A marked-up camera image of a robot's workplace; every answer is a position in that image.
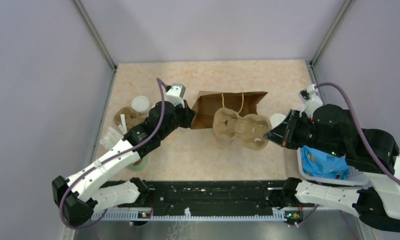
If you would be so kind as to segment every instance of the metal frame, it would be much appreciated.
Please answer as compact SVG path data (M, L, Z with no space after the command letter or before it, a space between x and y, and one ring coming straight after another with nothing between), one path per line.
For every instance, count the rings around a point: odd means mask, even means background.
M354 1L355 0L345 0L344 1L343 5L340 8L340 11L338 12L337 16L335 17L334 21L332 22L331 27L329 27L328 31L326 32L325 37L323 38L318 49L316 50L316 53L314 54L312 60L306 61L307 69L309 70L310 79L312 80L313 84L320 83L320 80L318 78L317 71L316 71L317 63L321 59L322 55L325 52L325 49L327 49L328 44L333 39L334 35L336 34L337 30L339 29L344 17L346 16L346 13L352 8ZM321 98L322 102L324 104L327 104L327 99L325 97L325 94L322 91L319 91L318 95Z
M116 78L116 73L117 73L117 68L118 66L115 64L115 62L113 61L111 55L109 54L109 51L107 50L103 40L101 39L96 27L94 26L93 22L90 19L90 16L88 15L87 11L85 10L83 4L81 3L81 0L71 0L72 3L74 4L76 10L78 11L82 21L84 22L89 34L91 35L94 43L96 44L98 50L100 51L101 55L104 57L104 59L106 60L107 64L109 65L109 67L112 70L112 76L110 79L110 85L108 87L108 92L107 92L107 96L106 99L104 101L104 105L102 106L102 114L101 114L101 119L99 121L99 126L98 126L98 130L94 139L94 143L92 143L93 149L90 155L89 160L92 161L93 159L95 159L95 155L98 149L98 141L99 138L101 137L101 133L102 133L102 128L104 125L104 119L106 117L106 111L108 108L108 104L110 101L110 97L112 94L112 89L113 89L113 84L115 82L115 78ZM352 3L354 2L354 0L345 0L343 5L341 6L336 18L334 19L334 22L332 23L331 27L328 29L327 33L325 34L325 37L323 38L322 42L320 43L318 49L316 50L316 53L314 54L312 60L307 60L306 61L306 65L307 65L307 69L309 71L310 74L310 78L312 83L314 84L318 84L320 83L320 80L317 76L316 73L316 65L319 62L319 60L321 59L324 51L326 50L328 44L330 43L331 39L333 38L333 36L335 35L335 33L337 32L338 28L340 27L346 13L348 12L348 10L352 7ZM327 103L327 100L325 98L325 95L322 91L318 92L319 96L321 97L322 101L324 102L324 104ZM117 213L120 212L122 213L123 211L125 211L126 213L128 213L128 210L123 210L123 209L118 209L118 210L112 210L108 215L107 219L108 220L118 220L119 217L117 216L123 216L123 215L119 215L119 214L113 214L113 213ZM274 219L275 220L283 220L283 218L279 218L276 217ZM359 226L360 229L362 231L362 235L365 237L365 239L375 239L373 234L371 234L373 231L370 227L368 226L364 226L362 223L359 222ZM72 240L74 238L75 235L75 230L71 230L67 227L65 227L64 225L62 226L62 230L60 232L59 235L59 239L60 240Z
M110 68L116 72L117 65L113 61L112 57L109 54L102 38L100 37L96 27L94 26L93 22L91 21L90 16L88 15L87 11L84 8L84 5L80 0L72 0L73 5L75 6L76 10L78 11L80 17L82 18L83 23L85 24L86 28L88 29L89 34L91 35L92 39L95 42L98 50L103 55L104 59L107 61L107 64Z

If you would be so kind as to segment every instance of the white plastic cup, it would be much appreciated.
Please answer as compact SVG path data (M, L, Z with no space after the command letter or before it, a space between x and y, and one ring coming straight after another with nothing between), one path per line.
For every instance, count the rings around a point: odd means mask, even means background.
M280 125L280 123L282 123L284 119L286 119L286 116L284 114L281 113L272 114L269 117L270 125L272 126L272 128L275 128L276 126Z
M131 102L131 108L137 111L140 115L146 115L149 113L152 104L146 96L136 96Z

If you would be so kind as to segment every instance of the floor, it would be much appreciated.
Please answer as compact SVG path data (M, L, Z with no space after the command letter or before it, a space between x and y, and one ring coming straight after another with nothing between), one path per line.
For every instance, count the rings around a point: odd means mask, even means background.
M240 93L265 91L257 113L269 117L287 114L301 104L300 90L311 84L304 60L205 61L120 64L110 97L102 135L113 123L115 113L144 95L154 104L160 100L156 78L186 86L184 99L191 107L199 91ZM100 146L97 157L106 150ZM207 129L175 130L149 153L148 165L139 172L123 169L112 180L139 177L151 181L277 180L298 177L296 152L269 142L259 151L235 140L220 148Z

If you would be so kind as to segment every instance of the cable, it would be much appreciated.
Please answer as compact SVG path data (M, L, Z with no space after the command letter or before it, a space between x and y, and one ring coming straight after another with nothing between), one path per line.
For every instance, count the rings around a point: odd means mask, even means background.
M120 153L118 153L118 154L116 154L116 155L113 155L113 156L107 158L106 160L102 161L101 164L104 165L104 164L110 162L111 160L113 160L113 159L115 159L115 158L117 158L117 157L119 157L119 156L122 156L122 155L127 154L127 153L129 153L129 152L131 152L131 151L134 151L134 150L139 149L139 148L142 147L144 144L148 143L148 142L154 137L154 135L156 135L156 133L158 132L158 130L159 130L161 124L162 124L163 117L164 117L164 115L165 115L165 94L164 94L164 91L163 91L163 89L162 89L162 86L167 86L167 85L166 85L165 83L163 83L162 80L160 80L159 78L157 78L156 80L157 80L157 84L158 84L158 86L159 86L160 97L161 97L160 118L159 118L159 122L157 123L156 128L153 130L153 132L152 132L144 141L140 142L139 144L137 144L137 145L135 145L135 146L133 146L133 147L131 147L131 148L125 150L125 151L121 151ZM63 209L63 206L64 206L64 203L65 203L65 198L66 198L66 196L68 196L68 194L71 192L72 188L73 188L77 183L79 183L83 178L85 178L88 174L90 174L90 173L91 173L92 171L94 171L95 169L96 169L96 168L93 166L92 168L90 168L90 169L88 169L87 171L85 171L81 176L79 176L79 177L67 188L67 190L66 190L66 191L64 192L64 194L63 194L63 197L62 197L61 200L60 200L60 204L59 204L59 215L60 215L61 222L62 222L66 227L68 227L68 228L70 228L70 229L73 229L73 230L82 230L82 229L91 228L92 226L94 226L95 224L97 224L97 223L105 216L105 214L106 214L106 212L107 212L107 209L104 210L104 212L101 214L101 216L100 216L99 219L97 219L97 220L94 221L94 222L91 222L90 224L88 224L88 225L86 225L86 226L80 226L80 227L74 227L74 226L70 225L70 224L66 221L65 216L64 216L64 214L63 214L63 210L64 210L64 209Z
M358 235L356 234L356 231L353 229L353 226L352 226L352 225L350 224L350 222L347 220L346 214L345 214L342 210L339 210L339 211L340 211L341 217L343 218L343 220L344 220L344 222L346 223L348 229L350 230L351 234L353 235L353 238L354 238L355 240L359 240L359 237L358 237Z
M377 155L375 154L374 150L372 149L370 143L368 142L367 138L365 137L364 131L361 128L361 125L359 125L359 120L358 117L356 116L355 110L353 109L352 103L350 102L349 98L347 97L347 94L345 91L337 84L332 83L332 82L324 82L317 84L315 86L315 89L318 89L322 86L331 86L333 88L336 88L340 94L343 96L344 101L347 104L348 109L350 110L351 118L353 119L354 125L356 126L357 133L359 134L360 139L363 142L363 145L365 146L366 150L368 151L369 155L372 157L374 162L378 165L378 167L382 170L382 172L387 175L391 180L395 181L397 184L400 185L400 180L397 179L393 174L391 174L387 168L381 163L381 161L378 159Z
M297 227L299 228L301 225L307 222L312 217L312 215L315 213L315 211L318 209L319 206L320 206L319 204L316 204L315 207L312 209L312 211L309 213L309 215L307 215L307 217L305 217L303 221L301 221L301 223L297 224Z

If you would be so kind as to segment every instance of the blue cloth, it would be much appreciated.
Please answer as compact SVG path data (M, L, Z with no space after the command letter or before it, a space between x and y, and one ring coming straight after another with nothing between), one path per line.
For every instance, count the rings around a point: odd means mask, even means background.
M303 172L314 177L344 180L349 175L345 157L304 146L300 149Z

